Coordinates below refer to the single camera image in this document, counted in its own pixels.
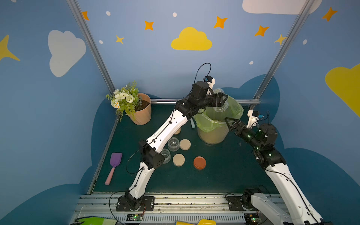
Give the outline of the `beige jar lid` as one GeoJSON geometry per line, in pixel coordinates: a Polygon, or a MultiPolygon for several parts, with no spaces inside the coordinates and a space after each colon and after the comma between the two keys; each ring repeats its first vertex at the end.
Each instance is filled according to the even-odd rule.
{"type": "Polygon", "coordinates": [[[191,141],[189,141],[188,139],[182,139],[180,141],[180,148],[184,151],[187,151],[191,148],[191,141]]]}
{"type": "Polygon", "coordinates": [[[185,157],[182,154],[176,154],[176,155],[174,155],[172,161],[175,166],[181,167],[185,163],[185,157]]]}

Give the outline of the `red jar lid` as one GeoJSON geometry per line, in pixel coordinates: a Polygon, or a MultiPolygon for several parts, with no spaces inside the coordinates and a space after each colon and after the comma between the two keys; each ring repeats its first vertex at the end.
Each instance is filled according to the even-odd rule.
{"type": "Polygon", "coordinates": [[[206,167],[206,159],[202,156],[197,156],[193,161],[193,165],[197,170],[203,170],[206,167]]]}

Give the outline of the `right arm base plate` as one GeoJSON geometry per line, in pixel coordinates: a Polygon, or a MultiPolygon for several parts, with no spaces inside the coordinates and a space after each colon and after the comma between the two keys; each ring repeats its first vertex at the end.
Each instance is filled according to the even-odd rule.
{"type": "Polygon", "coordinates": [[[258,209],[251,203],[250,196],[225,196],[230,211],[257,211],[258,209]]]}

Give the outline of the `red lid oatmeal jar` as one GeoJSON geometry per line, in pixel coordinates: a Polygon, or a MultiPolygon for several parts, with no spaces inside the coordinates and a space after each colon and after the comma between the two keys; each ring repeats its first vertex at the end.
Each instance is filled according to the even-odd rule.
{"type": "Polygon", "coordinates": [[[179,128],[174,134],[177,135],[181,132],[181,128],[179,128]]]}
{"type": "Polygon", "coordinates": [[[214,90],[214,97],[216,98],[216,106],[213,108],[215,112],[222,113],[229,107],[228,95],[222,89],[214,90]]]}

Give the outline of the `clear oatmeal jar front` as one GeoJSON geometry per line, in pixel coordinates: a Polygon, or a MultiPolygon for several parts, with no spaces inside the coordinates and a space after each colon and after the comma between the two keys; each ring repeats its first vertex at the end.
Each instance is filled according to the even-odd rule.
{"type": "Polygon", "coordinates": [[[171,160],[171,153],[170,153],[170,151],[169,151],[168,149],[163,149],[162,152],[161,152],[161,154],[162,154],[163,157],[165,158],[163,164],[169,163],[170,160],[171,160]]]}

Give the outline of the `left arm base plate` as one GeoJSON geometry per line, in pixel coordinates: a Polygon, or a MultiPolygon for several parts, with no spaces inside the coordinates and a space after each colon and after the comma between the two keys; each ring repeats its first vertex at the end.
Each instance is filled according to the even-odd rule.
{"type": "Polygon", "coordinates": [[[142,200],[135,201],[135,203],[130,203],[125,196],[121,196],[118,198],[115,211],[116,212],[140,212],[140,211],[149,211],[152,212],[154,210],[155,205],[155,197],[153,196],[145,196],[142,200]]]}

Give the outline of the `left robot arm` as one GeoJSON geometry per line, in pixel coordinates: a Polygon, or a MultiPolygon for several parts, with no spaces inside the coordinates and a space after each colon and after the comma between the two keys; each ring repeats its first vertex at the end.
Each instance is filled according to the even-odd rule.
{"type": "Polygon", "coordinates": [[[124,194],[131,210],[137,210],[140,207],[146,186],[153,172],[165,161],[161,152],[175,132],[189,119],[197,115],[199,110],[206,109],[206,107],[221,107],[227,99],[227,94],[215,93],[212,90],[212,84],[197,81],[192,84],[190,93],[176,102],[173,111],[164,124],[152,136],[139,141],[139,152],[141,154],[139,170],[134,182],[124,194]]]}

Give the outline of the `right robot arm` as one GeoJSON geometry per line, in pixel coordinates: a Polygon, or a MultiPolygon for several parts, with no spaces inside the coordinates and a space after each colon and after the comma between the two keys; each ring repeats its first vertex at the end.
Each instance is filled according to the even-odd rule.
{"type": "Polygon", "coordinates": [[[258,188],[245,190],[241,198],[244,209],[260,211],[275,225],[332,224],[311,205],[290,173],[286,160],[274,147],[278,134],[272,124],[264,123],[254,132],[241,120],[229,117],[225,120],[229,130],[253,148],[256,161],[274,183],[288,211],[280,209],[258,188]]]}

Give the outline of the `beige lid oatmeal jar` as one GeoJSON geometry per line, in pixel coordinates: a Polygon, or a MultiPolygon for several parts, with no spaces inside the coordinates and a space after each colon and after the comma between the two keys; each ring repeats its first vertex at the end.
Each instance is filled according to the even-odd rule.
{"type": "Polygon", "coordinates": [[[179,150],[180,148],[180,141],[178,138],[176,137],[172,137],[169,139],[169,141],[167,142],[168,145],[168,149],[171,152],[176,152],[179,150]]]}

